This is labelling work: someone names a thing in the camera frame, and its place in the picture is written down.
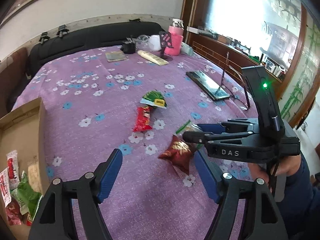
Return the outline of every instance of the table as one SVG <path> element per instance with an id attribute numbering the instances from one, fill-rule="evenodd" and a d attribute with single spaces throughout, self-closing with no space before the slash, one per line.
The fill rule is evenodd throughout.
<path id="1" fill-rule="evenodd" d="M 172 134 L 188 119 L 215 123 L 228 118 L 257 117 L 237 99 L 212 102 L 186 75 L 203 70 L 217 83 L 222 70 L 195 54 L 179 55 L 158 66 L 138 54 L 109 63 L 105 53 L 118 47 L 77 52 L 45 64 L 18 98 L 14 108 L 42 97 L 45 157 L 50 179 L 80 178 L 107 160 L 114 148 L 123 165 L 101 213 L 114 240 L 204 239 L 217 205 L 208 198 L 194 164 L 190 176 L 157 159 Z M 225 85 L 245 102 L 243 89 L 229 76 Z M 151 115 L 153 130 L 132 134 L 140 98 L 150 90 L 163 93 L 167 109 Z M 214 160 L 223 171 L 250 179 L 245 163 Z M 73 201 L 79 239 L 85 239 L 77 201 Z M 244 202 L 238 206 L 230 239 L 237 239 Z"/>

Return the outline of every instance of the white and red snack wrapper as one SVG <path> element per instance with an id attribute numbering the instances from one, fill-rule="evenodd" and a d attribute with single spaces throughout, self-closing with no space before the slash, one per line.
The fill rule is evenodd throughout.
<path id="1" fill-rule="evenodd" d="M 5 168 L 4 171 L 0 173 L 0 190 L 4 201 L 4 207 L 7 207 L 11 202 L 8 168 Z"/>
<path id="2" fill-rule="evenodd" d="M 7 154 L 8 162 L 8 174 L 9 174 L 9 186 L 13 190 L 18 187 L 20 183 L 19 179 L 19 167 L 18 167 L 18 152 L 12 151 Z"/>

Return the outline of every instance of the black clip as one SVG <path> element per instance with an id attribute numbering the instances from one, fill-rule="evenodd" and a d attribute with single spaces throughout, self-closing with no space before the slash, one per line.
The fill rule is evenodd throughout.
<path id="1" fill-rule="evenodd" d="M 67 34 L 69 32 L 69 30 L 67 29 L 66 25 L 61 25 L 59 26 L 58 32 L 57 32 L 57 36 L 59 36 L 60 38 L 63 37 L 63 35 Z"/>
<path id="2" fill-rule="evenodd" d="M 49 40 L 48 32 L 44 32 L 41 34 L 39 41 L 43 44 L 45 41 Z"/>

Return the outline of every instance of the smartphone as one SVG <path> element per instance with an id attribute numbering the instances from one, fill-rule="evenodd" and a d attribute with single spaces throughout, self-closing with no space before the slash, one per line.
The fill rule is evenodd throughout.
<path id="1" fill-rule="evenodd" d="M 186 72 L 187 76 L 193 80 L 207 95 L 213 100 L 223 100 L 230 95 L 223 90 L 216 82 L 201 70 Z"/>

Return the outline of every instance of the dark red snack package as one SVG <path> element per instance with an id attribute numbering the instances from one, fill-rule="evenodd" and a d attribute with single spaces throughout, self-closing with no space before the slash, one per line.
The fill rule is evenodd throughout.
<path id="1" fill-rule="evenodd" d="M 151 130 L 150 126 L 150 106 L 138 107 L 138 117 L 133 132 L 143 132 Z"/>
<path id="2" fill-rule="evenodd" d="M 21 225 L 22 215 L 20 213 L 20 206 L 18 202 L 12 198 L 11 202 L 5 208 L 8 217 L 9 225 Z"/>
<path id="3" fill-rule="evenodd" d="M 195 149 L 181 141 L 176 135 L 172 136 L 172 141 L 168 149 L 159 155 L 159 159 L 169 160 L 173 166 L 189 175 L 189 163 Z"/>

